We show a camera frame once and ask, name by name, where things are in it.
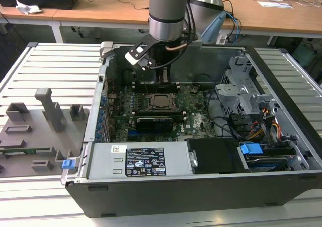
motherboard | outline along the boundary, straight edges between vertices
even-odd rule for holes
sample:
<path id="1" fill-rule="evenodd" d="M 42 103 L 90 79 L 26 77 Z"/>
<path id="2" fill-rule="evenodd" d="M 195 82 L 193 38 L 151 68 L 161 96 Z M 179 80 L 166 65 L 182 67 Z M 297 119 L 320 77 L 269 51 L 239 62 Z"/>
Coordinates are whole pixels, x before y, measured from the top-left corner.
<path id="1" fill-rule="evenodd" d="M 206 111 L 206 92 L 191 84 L 155 92 L 119 87 L 109 94 L 112 142 L 185 141 L 216 137 Z"/>

green circuit board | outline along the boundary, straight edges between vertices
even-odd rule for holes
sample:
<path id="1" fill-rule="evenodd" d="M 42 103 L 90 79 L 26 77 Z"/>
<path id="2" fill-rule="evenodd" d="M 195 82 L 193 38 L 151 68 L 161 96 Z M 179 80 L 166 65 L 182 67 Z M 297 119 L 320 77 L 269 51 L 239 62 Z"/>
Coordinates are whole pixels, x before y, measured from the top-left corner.
<path id="1" fill-rule="evenodd" d="M 191 85 L 181 85 L 180 90 L 173 93 L 176 107 L 185 110 L 187 115 L 184 121 L 174 122 L 172 132 L 140 134 L 136 132 L 135 117 L 131 113 L 138 107 L 136 99 L 144 99 L 147 93 L 138 94 L 130 87 L 123 87 L 117 93 L 117 100 L 113 102 L 113 107 L 110 107 L 113 108 L 111 119 L 114 125 L 112 142 L 184 141 L 187 138 L 216 137 L 205 111 L 206 98 L 203 91 L 191 94 L 190 90 Z"/>

desk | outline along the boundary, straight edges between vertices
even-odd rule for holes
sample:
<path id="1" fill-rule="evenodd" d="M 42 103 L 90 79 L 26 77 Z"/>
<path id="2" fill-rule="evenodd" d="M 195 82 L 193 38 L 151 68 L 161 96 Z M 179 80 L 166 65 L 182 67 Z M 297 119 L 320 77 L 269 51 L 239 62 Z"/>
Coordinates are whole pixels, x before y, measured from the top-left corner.
<path id="1" fill-rule="evenodd" d="M 137 8 L 148 7 L 149 0 L 122 0 L 132 2 Z M 289 0 L 294 7 L 262 7 L 254 0 L 231 0 L 234 13 L 243 24 L 242 34 L 322 38 L 322 8 L 302 6 Z M 230 4 L 225 2 L 228 11 Z M 117 0 L 78 0 L 73 10 L 43 9 L 43 13 L 25 15 L 16 8 L 2 7 L 1 12 L 11 23 L 49 25 L 57 43 L 63 43 L 60 26 L 148 29 L 146 9 L 136 10 L 132 4 Z M 6 21 L 0 17 L 0 23 Z M 232 29 L 227 19 L 222 34 Z"/>
<path id="2" fill-rule="evenodd" d="M 303 6 L 297 0 L 287 0 L 293 9 L 263 7 L 256 0 L 230 1 L 243 25 L 242 34 L 322 38 L 322 8 Z M 230 3 L 224 4 L 225 9 L 231 11 Z M 222 28 L 231 30 L 232 21 L 226 19 Z"/>
<path id="3" fill-rule="evenodd" d="M 147 8 L 149 0 L 121 0 L 136 8 Z M 42 13 L 25 15 L 15 7 L 0 7 L 11 23 L 51 26 L 57 43 L 63 43 L 60 26 L 148 29 L 149 10 L 137 10 L 118 0 L 78 0 L 72 10 L 42 8 Z M 6 23 L 0 16 L 0 23 Z"/>

warning label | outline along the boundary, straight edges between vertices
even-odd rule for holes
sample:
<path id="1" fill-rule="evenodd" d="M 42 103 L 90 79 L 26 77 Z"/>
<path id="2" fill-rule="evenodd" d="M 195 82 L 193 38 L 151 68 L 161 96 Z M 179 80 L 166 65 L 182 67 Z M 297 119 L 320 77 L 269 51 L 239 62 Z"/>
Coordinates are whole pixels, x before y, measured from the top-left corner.
<path id="1" fill-rule="evenodd" d="M 125 175 L 127 177 L 166 175 L 163 148 L 127 149 Z"/>

paper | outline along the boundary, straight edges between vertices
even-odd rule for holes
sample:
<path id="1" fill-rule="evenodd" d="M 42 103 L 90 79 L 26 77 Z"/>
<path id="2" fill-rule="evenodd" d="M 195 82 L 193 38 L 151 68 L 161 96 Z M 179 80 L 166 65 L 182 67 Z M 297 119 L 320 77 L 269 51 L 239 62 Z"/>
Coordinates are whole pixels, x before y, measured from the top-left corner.
<path id="1" fill-rule="evenodd" d="M 24 13 L 24 14 L 29 14 L 29 13 L 36 13 L 36 12 L 42 12 L 42 10 L 40 10 L 39 6 L 36 6 L 36 5 L 32 5 L 32 6 L 29 6 L 29 5 L 25 5 L 21 2 L 19 2 L 18 0 L 16 0 L 17 2 L 17 5 L 16 5 L 16 8 L 21 12 L 21 13 Z"/>
<path id="2" fill-rule="evenodd" d="M 280 8 L 293 8 L 288 3 L 282 3 L 282 2 L 258 2 L 263 7 L 280 7 Z"/>
<path id="3" fill-rule="evenodd" d="M 111 153 L 124 153 L 126 152 L 127 145 L 113 145 L 111 148 Z"/>

